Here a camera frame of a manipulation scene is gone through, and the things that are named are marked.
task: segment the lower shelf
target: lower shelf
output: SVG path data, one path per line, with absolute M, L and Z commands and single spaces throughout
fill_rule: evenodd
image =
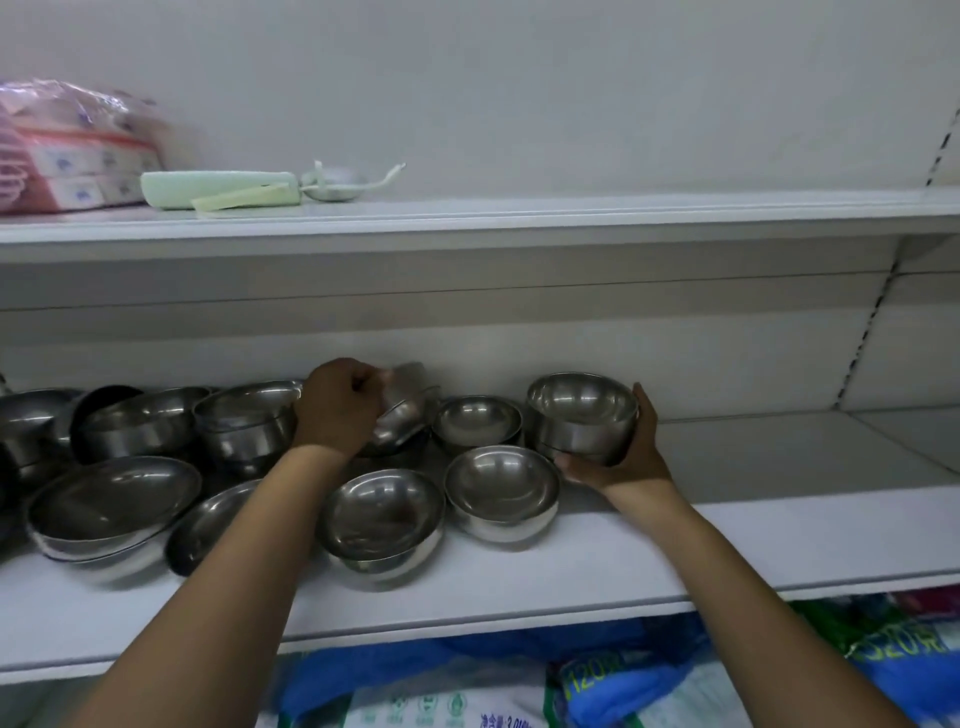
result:
M 678 482 L 787 598 L 960 582 L 960 479 L 838 412 L 662 426 Z M 179 585 L 77 582 L 35 553 L 0 564 L 0 683 L 103 672 Z M 692 608 L 653 545 L 586 489 L 544 538 L 508 551 L 452 528 L 390 591 L 304 575 L 281 652 Z

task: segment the hand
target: hand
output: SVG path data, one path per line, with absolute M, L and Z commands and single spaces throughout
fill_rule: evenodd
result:
M 373 435 L 383 413 L 380 371 L 356 359 L 334 359 L 317 367 L 297 400 L 293 447 L 322 445 L 347 460 Z
M 677 508 L 689 508 L 657 450 L 657 410 L 643 388 L 634 384 L 640 417 L 634 439 L 619 465 L 605 468 L 574 455 L 557 455 L 564 475 L 600 491 L 624 516 L 644 530 L 652 519 Z

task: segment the metal bowl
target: metal bowl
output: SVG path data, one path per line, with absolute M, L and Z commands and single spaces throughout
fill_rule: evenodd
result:
M 262 425 L 284 413 L 293 413 L 303 382 L 274 379 L 245 384 L 216 392 L 193 408 L 197 427 L 208 432 L 225 432 Z
M 357 474 L 392 468 L 414 470 L 423 462 L 423 456 L 429 442 L 430 433 L 426 429 L 422 429 L 396 451 L 379 453 L 374 450 L 370 454 L 369 449 L 361 450 L 360 454 L 350 463 L 350 467 L 354 468 L 354 472 Z
M 279 417 L 259 425 L 226 431 L 200 429 L 200 436 L 215 458 L 249 462 L 284 452 L 296 431 L 297 416 L 288 408 Z
M 527 390 L 531 442 L 609 461 L 630 442 L 639 405 L 613 379 L 584 373 L 542 376 Z
M 388 409 L 376 421 L 364 456 L 382 456 L 399 450 L 407 440 L 429 426 L 439 403 L 440 387 L 427 387 Z
M 213 550 L 260 483 L 240 483 L 194 506 L 170 533 L 164 550 L 167 566 L 177 576 L 189 576 Z
M 168 457 L 125 457 L 79 468 L 25 505 L 27 534 L 60 561 L 88 561 L 136 546 L 197 498 L 196 468 Z
M 80 394 L 35 389 L 0 397 L 0 469 L 26 468 L 52 456 L 51 421 Z
M 124 582 L 140 577 L 152 567 L 163 563 L 163 551 L 170 536 L 165 528 L 139 544 L 122 551 L 85 561 L 57 562 L 72 577 L 97 587 L 121 588 Z
M 429 385 L 426 381 L 426 368 L 418 361 L 401 364 L 384 375 L 383 408 L 393 409 L 412 399 Z
M 70 401 L 50 423 L 50 437 L 59 457 L 89 464 L 93 458 L 86 451 L 80 425 L 97 410 L 119 401 L 142 395 L 143 390 L 126 384 L 111 384 L 80 394 Z
M 266 477 L 277 461 L 283 457 L 283 452 L 275 452 L 253 460 L 219 460 L 218 473 L 226 479 L 232 479 L 234 484 Z
M 317 537 L 334 564 L 387 581 L 412 571 L 444 533 L 444 495 L 408 470 L 355 477 L 324 502 Z
M 455 397 L 440 405 L 434 439 L 451 455 L 489 445 L 514 445 L 523 431 L 519 407 L 500 397 Z
M 209 394 L 206 387 L 178 387 L 139 395 L 97 410 L 80 434 L 97 460 L 172 452 L 196 437 L 193 406 Z
M 455 521 L 484 541 L 525 541 L 557 515 L 561 475 L 542 455 L 493 445 L 454 458 L 444 489 Z

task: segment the supermarket shelf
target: supermarket shelf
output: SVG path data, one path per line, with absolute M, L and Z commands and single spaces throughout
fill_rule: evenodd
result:
M 359 202 L 206 214 L 139 206 L 0 218 L 0 262 L 959 231 L 960 187 Z
M 661 441 L 684 490 L 788 598 L 960 582 L 960 481 L 853 418 L 674 423 Z M 557 522 L 526 550 L 450 529 L 393 591 L 360 589 L 317 559 L 281 651 L 690 609 L 659 553 L 597 498 L 567 489 Z M 161 575 L 96 590 L 56 566 L 34 553 L 0 564 L 0 683 L 102 672 L 179 585 Z
M 855 412 L 855 418 L 960 473 L 960 406 Z

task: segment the pink packaging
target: pink packaging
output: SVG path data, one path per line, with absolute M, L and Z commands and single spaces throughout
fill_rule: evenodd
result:
M 59 81 L 0 85 L 0 211 L 60 212 L 143 202 L 162 169 L 151 102 Z

